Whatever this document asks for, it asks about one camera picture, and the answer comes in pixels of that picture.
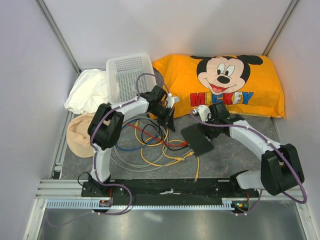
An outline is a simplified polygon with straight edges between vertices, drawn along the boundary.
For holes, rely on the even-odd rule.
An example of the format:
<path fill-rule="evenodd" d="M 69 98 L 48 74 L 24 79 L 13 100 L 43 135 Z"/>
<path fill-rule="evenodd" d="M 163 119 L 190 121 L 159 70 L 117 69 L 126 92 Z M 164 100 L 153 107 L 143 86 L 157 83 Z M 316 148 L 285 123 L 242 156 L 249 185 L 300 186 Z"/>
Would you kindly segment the black network switch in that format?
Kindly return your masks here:
<path fill-rule="evenodd" d="M 211 142 L 200 131 L 197 124 L 193 124 L 180 131 L 185 141 L 188 142 L 190 148 L 197 157 L 200 157 L 214 149 Z"/>

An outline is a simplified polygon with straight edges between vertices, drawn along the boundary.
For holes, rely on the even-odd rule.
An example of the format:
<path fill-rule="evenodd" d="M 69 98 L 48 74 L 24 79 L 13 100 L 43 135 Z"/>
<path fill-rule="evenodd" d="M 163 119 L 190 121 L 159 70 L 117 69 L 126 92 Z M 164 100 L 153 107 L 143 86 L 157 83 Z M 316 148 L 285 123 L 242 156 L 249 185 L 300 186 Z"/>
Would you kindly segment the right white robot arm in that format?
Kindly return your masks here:
<path fill-rule="evenodd" d="M 192 110 L 198 126 L 210 140 L 220 134 L 240 142 L 260 160 L 259 170 L 244 170 L 232 176 L 229 191 L 235 197 L 247 189 L 261 189 L 276 196 L 305 181 L 298 151 L 292 144 L 281 144 L 254 129 L 241 115 L 231 114 L 222 102 L 199 105 Z"/>

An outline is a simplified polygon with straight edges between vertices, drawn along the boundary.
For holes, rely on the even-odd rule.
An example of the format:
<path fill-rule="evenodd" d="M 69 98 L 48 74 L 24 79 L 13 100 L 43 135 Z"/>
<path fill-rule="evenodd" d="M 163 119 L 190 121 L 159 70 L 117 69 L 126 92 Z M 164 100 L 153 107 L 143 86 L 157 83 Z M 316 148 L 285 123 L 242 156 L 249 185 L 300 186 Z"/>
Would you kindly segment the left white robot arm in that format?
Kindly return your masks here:
<path fill-rule="evenodd" d="M 93 148 L 92 170 L 88 182 L 92 184 L 95 194 L 104 197 L 110 191 L 108 182 L 111 177 L 111 152 L 120 138 L 123 123 L 140 114 L 150 113 L 156 117 L 158 125 L 174 132 L 174 104 L 179 101 L 179 97 L 156 85 L 151 91 L 138 92 L 129 101 L 103 103 L 98 107 L 87 130 Z"/>

